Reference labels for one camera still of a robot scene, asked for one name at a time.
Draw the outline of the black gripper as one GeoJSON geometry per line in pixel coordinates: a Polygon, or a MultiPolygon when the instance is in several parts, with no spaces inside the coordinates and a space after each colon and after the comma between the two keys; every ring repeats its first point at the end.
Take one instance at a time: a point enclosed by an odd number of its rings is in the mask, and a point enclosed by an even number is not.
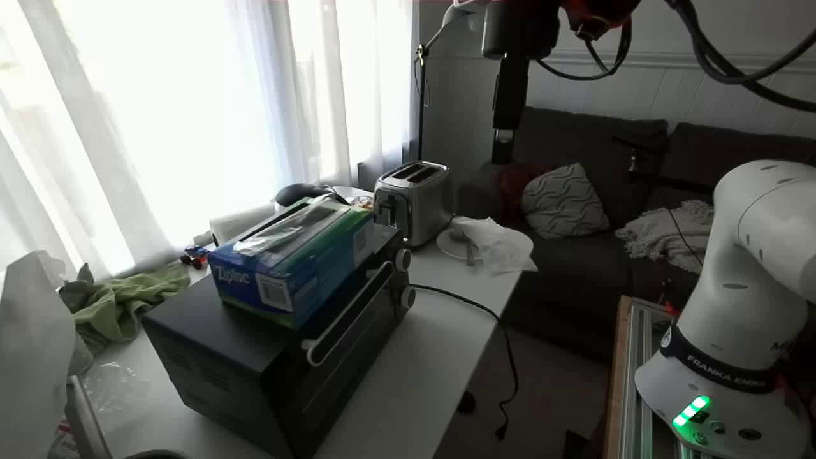
{"type": "Polygon", "coordinates": [[[527,58],[546,58],[559,42],[555,0],[486,0],[481,57],[501,58],[491,103],[491,161],[510,164],[525,110],[527,58]]]}

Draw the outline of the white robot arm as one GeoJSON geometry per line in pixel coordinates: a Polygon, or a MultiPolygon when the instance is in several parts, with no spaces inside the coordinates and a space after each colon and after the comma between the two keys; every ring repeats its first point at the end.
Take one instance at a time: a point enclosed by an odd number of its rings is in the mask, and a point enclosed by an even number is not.
{"type": "MultiPolygon", "coordinates": [[[[626,34],[639,0],[486,0],[481,54],[499,65],[491,159],[511,159],[527,66],[559,42],[559,22],[590,44],[626,34]]],[[[750,161],[714,187],[701,276],[635,371],[639,400],[670,434],[714,459],[812,459],[808,405],[779,381],[779,354],[816,300],[816,168],[750,161]]]]}

